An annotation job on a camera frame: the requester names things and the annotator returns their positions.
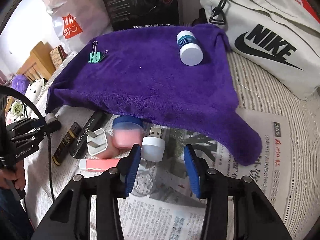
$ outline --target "bolt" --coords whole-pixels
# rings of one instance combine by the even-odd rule
[[[249,176],[244,176],[243,177],[243,181],[246,182],[246,183],[250,183],[252,181],[252,178],[249,177]]]
[[[110,174],[116,174],[118,172],[118,169],[117,168],[110,168],[109,169],[109,173]]]
[[[207,169],[207,172],[208,172],[209,174],[216,174],[216,173],[217,173],[217,170],[214,169],[214,168],[209,168],[209,169]]]
[[[82,176],[80,175],[80,174],[77,174],[77,175],[74,175],[73,176],[73,180],[74,181],[79,181],[79,180],[81,180],[82,179]]]

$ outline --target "wooden bed frame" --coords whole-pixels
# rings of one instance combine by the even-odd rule
[[[23,66],[19,68],[17,74],[26,76],[31,82],[36,79],[45,78],[49,80],[55,72],[55,67],[50,58],[50,48],[40,41],[31,51],[30,57],[25,61]],[[8,97],[7,113],[14,102],[13,97]]]

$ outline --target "green binder clip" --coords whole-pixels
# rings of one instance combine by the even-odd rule
[[[100,51],[97,52],[97,44],[97,41],[92,43],[92,52],[90,53],[89,63],[99,63],[109,52],[108,50],[105,50],[103,53]]]

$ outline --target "miniso bag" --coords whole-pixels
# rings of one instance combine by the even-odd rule
[[[110,23],[103,0],[42,0],[62,47],[78,53],[87,43],[107,31]]]
[[[208,21],[226,31],[234,51],[269,71],[298,98],[306,99],[320,86],[320,24],[296,0],[200,3]]]

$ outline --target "nike swoosh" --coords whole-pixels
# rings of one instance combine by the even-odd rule
[[[263,52],[261,50],[258,50],[258,49],[254,49],[254,48],[251,48],[249,47],[245,42],[244,42],[244,37],[246,36],[248,32],[244,33],[244,34],[241,34],[238,38],[236,38],[235,40],[235,46],[236,48],[245,53],[245,54],[249,54],[249,55],[253,55],[253,56],[257,56],[257,57],[263,57],[263,58],[266,58],[266,59],[270,59],[270,60],[273,60],[273,61],[276,61],[276,62],[279,62],[279,63],[282,63],[282,64],[286,64],[288,66],[291,66],[291,67],[295,67],[297,69],[300,69],[303,71],[303,69],[295,66],[295,65],[292,65],[290,64],[289,62],[286,62],[285,60],[283,59],[279,59],[278,57],[274,56],[274,55],[270,55],[266,52]]]

